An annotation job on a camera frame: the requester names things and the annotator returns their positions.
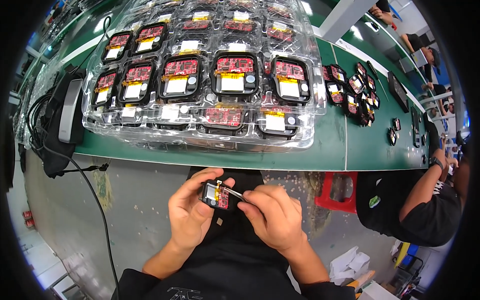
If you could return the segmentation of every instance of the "gray floor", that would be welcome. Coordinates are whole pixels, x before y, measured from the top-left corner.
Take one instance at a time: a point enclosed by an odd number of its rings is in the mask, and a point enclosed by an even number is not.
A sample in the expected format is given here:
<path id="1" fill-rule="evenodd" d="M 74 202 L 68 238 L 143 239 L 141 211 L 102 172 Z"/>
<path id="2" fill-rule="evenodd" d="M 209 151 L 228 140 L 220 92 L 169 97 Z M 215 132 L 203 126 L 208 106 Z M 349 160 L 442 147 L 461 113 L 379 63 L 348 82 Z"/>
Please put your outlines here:
<path id="1" fill-rule="evenodd" d="M 185 181 L 189 167 L 82 155 L 73 158 L 83 168 L 110 163 L 107 172 L 87 175 L 105 211 L 117 275 L 120 277 L 125 268 L 140 270 L 170 238 L 168 198 Z M 377 272 L 377 281 L 392 275 L 390 249 L 395 239 L 366 229 L 356 215 L 314 205 L 321 174 L 262 174 L 266 184 L 283 185 L 290 196 L 300 199 L 303 230 L 327 268 L 334 258 L 358 246 L 370 256 L 370 269 Z M 25 185 L 37 230 L 62 259 L 72 279 L 92 298 L 110 299 L 114 282 L 102 219 L 81 175 L 67 173 L 50 179 L 41 161 L 29 151 Z"/>

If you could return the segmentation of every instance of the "red stool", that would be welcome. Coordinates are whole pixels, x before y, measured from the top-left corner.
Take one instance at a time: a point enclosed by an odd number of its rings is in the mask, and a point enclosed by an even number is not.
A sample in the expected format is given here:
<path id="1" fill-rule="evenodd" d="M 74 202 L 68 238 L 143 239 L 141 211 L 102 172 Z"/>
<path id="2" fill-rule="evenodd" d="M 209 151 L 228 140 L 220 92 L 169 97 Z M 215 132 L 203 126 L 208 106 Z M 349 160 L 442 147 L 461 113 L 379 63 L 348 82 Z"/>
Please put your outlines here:
<path id="1" fill-rule="evenodd" d="M 333 199 L 330 199 L 330 191 L 332 189 L 333 174 L 343 174 L 347 175 L 352 179 L 353 182 L 353 191 L 352 195 L 349 198 L 345 198 L 343 202 L 338 202 Z M 344 212 L 356 214 L 356 187 L 357 187 L 357 176 L 358 172 L 326 172 L 324 179 L 324 187 L 322 189 L 322 195 L 315 197 L 315 204 L 321 207 L 325 207 L 331 210 L 341 210 Z"/>

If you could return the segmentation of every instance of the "wristwatch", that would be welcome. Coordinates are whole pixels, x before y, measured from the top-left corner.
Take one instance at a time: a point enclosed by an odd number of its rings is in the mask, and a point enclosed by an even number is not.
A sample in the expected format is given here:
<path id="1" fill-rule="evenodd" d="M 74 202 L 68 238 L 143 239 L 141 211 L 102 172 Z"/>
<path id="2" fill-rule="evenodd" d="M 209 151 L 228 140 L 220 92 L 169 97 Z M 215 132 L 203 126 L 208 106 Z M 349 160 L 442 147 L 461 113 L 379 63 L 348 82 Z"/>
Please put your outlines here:
<path id="1" fill-rule="evenodd" d="M 444 169 L 444 165 L 443 165 L 442 162 L 441 162 L 438 158 L 436 158 L 436 157 L 431 157 L 431 158 L 430 158 L 430 164 L 429 164 L 428 167 L 430 168 L 430 167 L 433 166 L 433 165 L 439 165 L 439 166 L 442 168 L 442 170 Z"/>

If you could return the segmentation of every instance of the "black cap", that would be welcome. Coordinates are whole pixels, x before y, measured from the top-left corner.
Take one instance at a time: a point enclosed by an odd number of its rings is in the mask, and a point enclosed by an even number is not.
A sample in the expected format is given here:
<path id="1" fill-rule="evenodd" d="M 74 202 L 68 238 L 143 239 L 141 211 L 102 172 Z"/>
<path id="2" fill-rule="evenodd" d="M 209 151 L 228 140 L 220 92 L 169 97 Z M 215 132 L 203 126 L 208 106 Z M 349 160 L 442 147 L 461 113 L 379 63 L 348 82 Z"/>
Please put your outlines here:
<path id="1" fill-rule="evenodd" d="M 438 51 L 429 47 L 429 49 L 432 51 L 433 54 L 433 65 L 437 68 L 437 74 L 440 75 L 440 65 L 442 64 L 442 60 L 440 59 L 440 55 L 438 54 Z"/>

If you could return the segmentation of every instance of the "screwdriver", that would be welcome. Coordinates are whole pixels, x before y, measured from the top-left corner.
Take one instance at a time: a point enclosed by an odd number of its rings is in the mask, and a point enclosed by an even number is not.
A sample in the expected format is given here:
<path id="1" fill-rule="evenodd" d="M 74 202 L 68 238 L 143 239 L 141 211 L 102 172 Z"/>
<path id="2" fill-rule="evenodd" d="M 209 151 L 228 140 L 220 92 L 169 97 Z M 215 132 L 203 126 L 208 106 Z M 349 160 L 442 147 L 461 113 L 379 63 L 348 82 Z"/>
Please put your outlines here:
<path id="1" fill-rule="evenodd" d="M 372 71 L 373 75 L 375 76 L 375 78 L 378 80 L 378 82 L 380 83 L 380 86 L 382 87 L 384 93 L 385 93 L 385 97 L 387 97 L 387 101 L 390 102 L 390 100 L 388 99 L 388 95 L 387 95 L 387 92 L 385 91 L 384 89 L 384 85 L 382 84 L 382 82 L 380 81 L 380 78 L 378 78 L 378 74 L 377 74 L 377 70 L 375 70 L 375 68 L 373 67 L 372 63 L 368 60 L 367 61 L 367 64 L 368 64 L 368 67 L 370 68 L 370 70 Z"/>

